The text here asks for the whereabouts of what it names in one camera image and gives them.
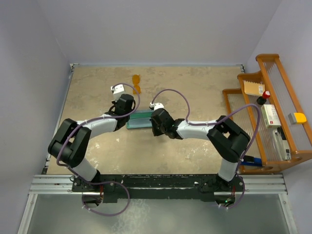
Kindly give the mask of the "blue-grey glasses case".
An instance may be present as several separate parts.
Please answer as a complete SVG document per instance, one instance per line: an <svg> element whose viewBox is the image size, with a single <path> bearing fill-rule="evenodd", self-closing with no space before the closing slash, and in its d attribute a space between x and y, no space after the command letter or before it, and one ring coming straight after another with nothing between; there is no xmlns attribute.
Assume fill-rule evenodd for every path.
<svg viewBox="0 0 312 234"><path fill-rule="evenodd" d="M152 110L137 110L129 115L129 121L126 123L126 128L130 129L143 129L151 128L151 115Z"/></svg>

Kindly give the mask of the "orange sunglasses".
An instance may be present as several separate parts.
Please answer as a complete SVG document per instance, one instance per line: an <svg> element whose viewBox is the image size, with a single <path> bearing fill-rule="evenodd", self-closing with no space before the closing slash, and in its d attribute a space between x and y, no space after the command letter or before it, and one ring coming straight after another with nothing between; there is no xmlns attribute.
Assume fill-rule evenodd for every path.
<svg viewBox="0 0 312 234"><path fill-rule="evenodd" d="M132 76L132 83L134 88L136 89L138 94L141 94L141 89L140 89L140 75L133 75Z"/></svg>

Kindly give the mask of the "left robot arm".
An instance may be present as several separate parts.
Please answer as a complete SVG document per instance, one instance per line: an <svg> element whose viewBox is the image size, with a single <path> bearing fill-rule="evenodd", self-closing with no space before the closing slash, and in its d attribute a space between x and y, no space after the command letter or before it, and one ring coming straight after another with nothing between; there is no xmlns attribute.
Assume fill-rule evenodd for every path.
<svg viewBox="0 0 312 234"><path fill-rule="evenodd" d="M126 125L136 101L132 95L122 94L103 115L85 120L65 119L48 146L48 153L63 162L63 166L82 177L89 191L100 187L100 172L85 158L89 140L104 133L115 132Z"/></svg>

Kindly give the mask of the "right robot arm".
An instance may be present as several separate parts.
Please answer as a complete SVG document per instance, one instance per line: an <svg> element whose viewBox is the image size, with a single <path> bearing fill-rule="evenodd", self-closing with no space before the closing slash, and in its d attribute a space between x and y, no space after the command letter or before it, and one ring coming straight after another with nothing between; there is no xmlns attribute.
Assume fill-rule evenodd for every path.
<svg viewBox="0 0 312 234"><path fill-rule="evenodd" d="M217 186L223 191L234 185L238 162L248 148L250 136L235 122L225 116L209 122L187 122L183 118L173 119L163 108L151 115L154 136L166 135L170 139L202 139L212 143L222 157Z"/></svg>

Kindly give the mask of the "blue black tool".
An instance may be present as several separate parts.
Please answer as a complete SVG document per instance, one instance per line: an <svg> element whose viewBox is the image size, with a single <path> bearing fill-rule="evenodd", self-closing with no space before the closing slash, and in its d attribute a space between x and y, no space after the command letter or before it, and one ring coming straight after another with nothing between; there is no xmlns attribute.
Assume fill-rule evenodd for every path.
<svg viewBox="0 0 312 234"><path fill-rule="evenodd" d="M243 166L255 166L255 167L262 167L262 160L261 158L253 157L245 155L243 161L241 162Z"/></svg>

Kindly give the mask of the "brown cardboard envelope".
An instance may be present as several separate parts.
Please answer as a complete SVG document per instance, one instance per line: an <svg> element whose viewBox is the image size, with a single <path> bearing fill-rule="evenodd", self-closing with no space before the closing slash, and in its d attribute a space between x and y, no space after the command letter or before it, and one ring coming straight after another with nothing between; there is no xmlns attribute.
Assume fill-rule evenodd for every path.
<svg viewBox="0 0 312 234"><path fill-rule="evenodd" d="M265 85L261 83L244 80L244 93L251 96L260 97L265 91Z"/></svg>

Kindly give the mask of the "red black bottle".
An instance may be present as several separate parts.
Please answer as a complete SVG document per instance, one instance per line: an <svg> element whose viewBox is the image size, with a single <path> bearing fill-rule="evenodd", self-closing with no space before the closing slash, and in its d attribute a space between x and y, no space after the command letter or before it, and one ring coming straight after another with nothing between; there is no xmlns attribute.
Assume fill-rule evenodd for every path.
<svg viewBox="0 0 312 234"><path fill-rule="evenodd" d="M264 91L262 96L258 97L256 100L256 103L258 105L264 105L267 102L267 99L269 99L271 96L270 92L268 90Z"/></svg>

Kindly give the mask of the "wooden tiered rack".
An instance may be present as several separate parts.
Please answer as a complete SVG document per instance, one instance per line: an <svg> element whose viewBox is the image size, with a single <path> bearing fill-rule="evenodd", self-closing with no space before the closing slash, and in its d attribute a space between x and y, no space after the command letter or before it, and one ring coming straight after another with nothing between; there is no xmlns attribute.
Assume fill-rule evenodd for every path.
<svg viewBox="0 0 312 234"><path fill-rule="evenodd" d="M312 158L312 128L278 54L256 57L259 71L237 76L240 87L222 91L227 112L249 135L257 134L240 166L242 174L279 173Z"/></svg>

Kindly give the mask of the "white red box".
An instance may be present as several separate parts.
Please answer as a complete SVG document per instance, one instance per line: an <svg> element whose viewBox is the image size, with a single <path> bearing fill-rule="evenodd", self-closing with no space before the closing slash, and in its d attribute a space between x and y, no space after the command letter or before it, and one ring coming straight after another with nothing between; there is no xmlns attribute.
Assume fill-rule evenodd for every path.
<svg viewBox="0 0 312 234"><path fill-rule="evenodd" d="M267 129L281 127L281 123L275 109L272 104L264 104L261 107L264 124Z"/></svg>

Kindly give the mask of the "white black stapler device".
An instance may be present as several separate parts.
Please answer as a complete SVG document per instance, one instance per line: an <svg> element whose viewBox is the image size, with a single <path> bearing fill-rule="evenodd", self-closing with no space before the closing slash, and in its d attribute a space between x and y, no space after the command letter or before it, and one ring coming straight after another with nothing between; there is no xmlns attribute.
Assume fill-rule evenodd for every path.
<svg viewBox="0 0 312 234"><path fill-rule="evenodd" d="M290 147L282 127L273 130L273 142L279 157L282 160L291 160Z"/></svg>

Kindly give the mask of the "yellow grey sponge block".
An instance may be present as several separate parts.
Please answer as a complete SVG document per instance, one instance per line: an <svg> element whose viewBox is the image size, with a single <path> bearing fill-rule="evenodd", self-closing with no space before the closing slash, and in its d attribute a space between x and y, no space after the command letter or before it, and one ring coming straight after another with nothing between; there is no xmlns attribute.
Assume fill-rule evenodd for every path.
<svg viewBox="0 0 312 234"><path fill-rule="evenodd" d="M307 118L303 113L290 113L288 118L291 124L304 124L307 122Z"/></svg>

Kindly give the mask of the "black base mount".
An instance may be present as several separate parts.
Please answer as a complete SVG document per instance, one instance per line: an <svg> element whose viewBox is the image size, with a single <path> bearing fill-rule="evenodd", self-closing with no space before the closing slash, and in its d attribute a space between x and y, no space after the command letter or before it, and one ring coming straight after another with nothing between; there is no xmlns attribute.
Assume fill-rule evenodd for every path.
<svg viewBox="0 0 312 234"><path fill-rule="evenodd" d="M244 191L239 176L227 182L216 174L186 175L100 175L96 185L71 177L72 191L116 203L120 199L194 199L233 204Z"/></svg>

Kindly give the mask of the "aluminium frame rail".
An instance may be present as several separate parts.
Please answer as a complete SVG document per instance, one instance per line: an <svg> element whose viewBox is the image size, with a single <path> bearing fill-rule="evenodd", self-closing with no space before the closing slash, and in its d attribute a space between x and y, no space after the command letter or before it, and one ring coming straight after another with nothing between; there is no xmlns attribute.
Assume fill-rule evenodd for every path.
<svg viewBox="0 0 312 234"><path fill-rule="evenodd" d="M33 177L30 195L78 195L73 192L70 175L35 175ZM245 182L245 193L287 194L283 175L242 175Z"/></svg>

